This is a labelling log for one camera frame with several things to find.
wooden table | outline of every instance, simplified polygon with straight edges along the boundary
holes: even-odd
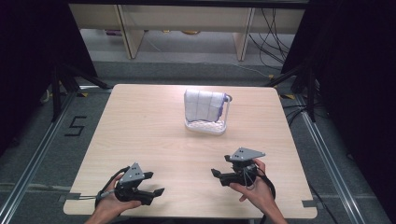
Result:
[[[233,97],[223,135],[187,130],[186,89],[226,92]],[[110,95],[71,192],[95,195],[120,168],[138,162],[151,179],[139,186],[165,188],[151,206],[123,213],[134,217],[261,218],[249,201],[223,187],[211,169],[231,173],[224,155],[239,147],[261,157],[276,186],[276,202],[286,218],[314,218],[304,170],[275,89],[256,87],[117,85]],[[67,200],[69,215],[89,215],[93,201]]]

white cloth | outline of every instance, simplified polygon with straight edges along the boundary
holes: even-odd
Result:
[[[186,90],[184,93],[186,120],[218,121],[225,100],[226,94],[223,92]]]

aluminum rail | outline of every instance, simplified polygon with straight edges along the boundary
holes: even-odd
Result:
[[[304,105],[304,99],[301,95],[297,95],[297,101],[299,105]],[[342,177],[337,165],[332,158],[332,153],[327,148],[326,143],[324,142],[320,131],[318,130],[318,126],[315,122],[311,121],[309,115],[306,112],[302,112],[304,122],[311,133],[312,138],[314,139],[315,145],[317,146],[320,157],[323,159],[324,165],[332,179],[332,182],[335,186],[335,189],[340,196],[341,202],[343,203],[346,212],[350,218],[352,223],[366,223],[364,220],[361,210],[356,203],[352,193],[350,192],[347,183]]]
[[[75,93],[69,92],[69,94],[67,94],[63,102],[63,110],[61,114],[49,126],[49,129],[47,130],[40,144],[38,145],[35,154],[33,155],[32,159],[30,159],[17,184],[15,184],[14,189],[8,195],[6,202],[2,205],[0,209],[0,221],[2,224],[9,223],[9,221],[12,219],[23,198],[25,191],[29,187],[29,184],[35,176],[38,167],[40,166],[45,155],[47,154],[50,144],[64,119],[64,114],[67,111],[67,108],[70,106],[75,98]]]

human hand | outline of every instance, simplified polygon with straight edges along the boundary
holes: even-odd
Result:
[[[111,181],[111,183],[108,185],[107,189],[105,189],[105,192],[113,190],[117,181],[121,178],[122,174],[114,178],[113,181]],[[91,217],[86,221],[86,224],[108,223],[125,210],[136,208],[141,204],[142,203],[139,201],[130,201],[125,203],[120,202],[114,193],[111,193],[99,202]]]
[[[260,168],[258,169],[259,175],[265,175],[265,164],[258,159],[253,159],[253,161]],[[286,223],[285,218],[283,218],[282,213],[275,203],[270,188],[261,178],[258,177],[254,181],[254,189],[247,189],[246,186],[242,186],[237,183],[231,183],[230,188],[242,193],[239,202],[243,202],[245,199],[248,199],[274,223]]]

forearm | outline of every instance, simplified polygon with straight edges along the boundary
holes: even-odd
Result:
[[[97,209],[93,212],[85,224],[106,224],[110,222],[114,216],[110,216],[107,212]]]
[[[265,205],[262,212],[269,218],[274,224],[285,224],[288,223],[277,207],[276,203],[271,203],[270,205]]]

